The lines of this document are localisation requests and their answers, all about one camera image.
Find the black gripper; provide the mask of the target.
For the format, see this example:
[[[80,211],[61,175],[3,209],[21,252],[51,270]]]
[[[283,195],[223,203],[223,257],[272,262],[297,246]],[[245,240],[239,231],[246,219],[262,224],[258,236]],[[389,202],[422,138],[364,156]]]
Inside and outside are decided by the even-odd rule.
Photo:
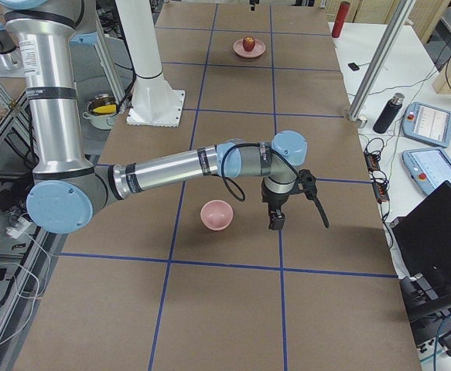
[[[268,206],[270,230],[282,230],[285,225],[285,214],[282,206],[291,195],[304,194],[308,200],[316,199],[316,177],[310,170],[301,169],[292,180],[282,181],[270,176],[261,183],[262,202]]]

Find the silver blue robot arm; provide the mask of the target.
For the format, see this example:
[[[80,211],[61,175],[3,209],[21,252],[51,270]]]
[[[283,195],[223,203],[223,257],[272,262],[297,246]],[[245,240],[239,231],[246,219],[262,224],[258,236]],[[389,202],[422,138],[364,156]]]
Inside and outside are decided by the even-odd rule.
[[[39,161],[26,199],[32,221],[58,234],[86,226],[105,206],[130,195],[197,177],[218,176],[227,188],[259,176],[269,226],[280,230],[291,195],[317,200],[315,177],[302,166],[307,142],[282,131],[270,142],[234,140],[129,165],[97,167],[84,155],[70,41],[94,29],[92,1],[5,1],[5,24],[19,40],[26,96]]]

